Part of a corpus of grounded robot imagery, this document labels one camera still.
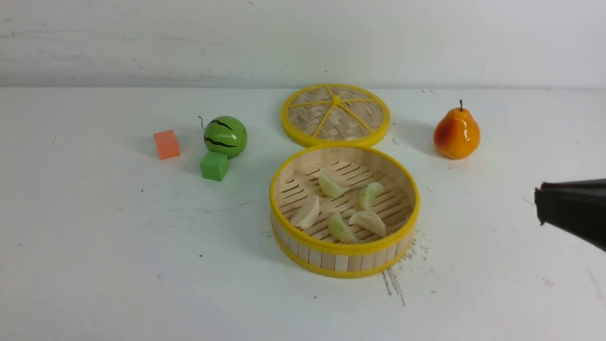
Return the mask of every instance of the green ball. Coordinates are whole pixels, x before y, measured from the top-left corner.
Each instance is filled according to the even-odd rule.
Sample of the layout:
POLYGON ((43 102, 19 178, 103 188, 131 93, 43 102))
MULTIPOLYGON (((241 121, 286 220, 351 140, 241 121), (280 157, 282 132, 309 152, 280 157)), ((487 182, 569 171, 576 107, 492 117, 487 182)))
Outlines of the green ball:
POLYGON ((248 135, 242 122, 231 116, 220 116, 204 130, 204 144, 209 151, 237 157, 246 148, 248 135))

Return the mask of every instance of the orange cube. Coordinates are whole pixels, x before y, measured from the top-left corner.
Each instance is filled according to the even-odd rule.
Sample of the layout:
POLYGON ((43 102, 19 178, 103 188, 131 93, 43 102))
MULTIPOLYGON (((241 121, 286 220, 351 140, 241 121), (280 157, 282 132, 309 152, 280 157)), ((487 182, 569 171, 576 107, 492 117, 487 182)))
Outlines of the orange cube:
POLYGON ((175 137, 175 132, 167 130, 161 133, 153 134, 154 140, 156 140, 156 147, 158 148, 158 156, 160 160, 174 158, 181 155, 179 151, 179 143, 175 137))

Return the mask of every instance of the foam block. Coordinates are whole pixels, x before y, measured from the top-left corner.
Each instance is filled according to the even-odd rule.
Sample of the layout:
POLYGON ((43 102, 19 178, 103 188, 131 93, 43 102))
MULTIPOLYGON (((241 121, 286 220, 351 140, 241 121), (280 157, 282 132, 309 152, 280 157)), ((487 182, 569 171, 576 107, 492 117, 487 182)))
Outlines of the foam block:
POLYGON ((227 161, 227 155, 207 152, 200 162, 200 170, 202 171, 202 177, 205 179, 211 179, 215 181, 221 181, 229 170, 229 162, 227 161))
POLYGON ((153 134, 154 140, 156 140, 156 147, 158 148, 158 156, 160 160, 174 158, 181 155, 179 151, 179 143, 175 132, 167 130, 165 132, 153 134))

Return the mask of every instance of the bamboo steamer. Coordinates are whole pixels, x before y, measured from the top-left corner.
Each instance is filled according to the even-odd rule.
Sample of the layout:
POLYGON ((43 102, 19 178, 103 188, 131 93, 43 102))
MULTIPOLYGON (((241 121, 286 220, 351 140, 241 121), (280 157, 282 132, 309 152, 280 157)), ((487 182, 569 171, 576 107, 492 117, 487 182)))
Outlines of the bamboo steamer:
POLYGON ((348 141, 373 146, 385 137, 390 112, 374 93, 347 84, 319 84, 293 93, 282 106, 282 127, 304 147, 348 141))
POLYGON ((309 271, 339 278, 370 276, 397 263, 413 239, 421 204, 414 179, 396 160, 347 141, 320 144, 290 157, 271 181, 269 196, 273 235, 284 253, 309 271), (326 197, 318 185, 321 167, 350 190, 339 198, 326 197), (328 231, 328 218, 340 212, 347 221, 361 211, 358 190, 374 181, 385 186, 372 211, 387 225, 387 236, 381 238, 353 225, 351 229, 361 242, 338 242, 328 231), (320 197, 320 214, 312 227, 301 230, 291 225, 290 219, 310 194, 320 197))

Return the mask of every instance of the watermelon stem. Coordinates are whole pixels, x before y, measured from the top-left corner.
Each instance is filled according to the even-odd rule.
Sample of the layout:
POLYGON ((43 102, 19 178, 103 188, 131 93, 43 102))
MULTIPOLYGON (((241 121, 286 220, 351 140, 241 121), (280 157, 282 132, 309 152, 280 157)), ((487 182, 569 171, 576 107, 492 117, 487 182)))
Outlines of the watermelon stem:
POLYGON ((200 119, 200 125, 202 126, 202 130, 206 130, 206 128, 204 127, 204 119, 202 119, 202 117, 198 116, 198 118, 200 119))

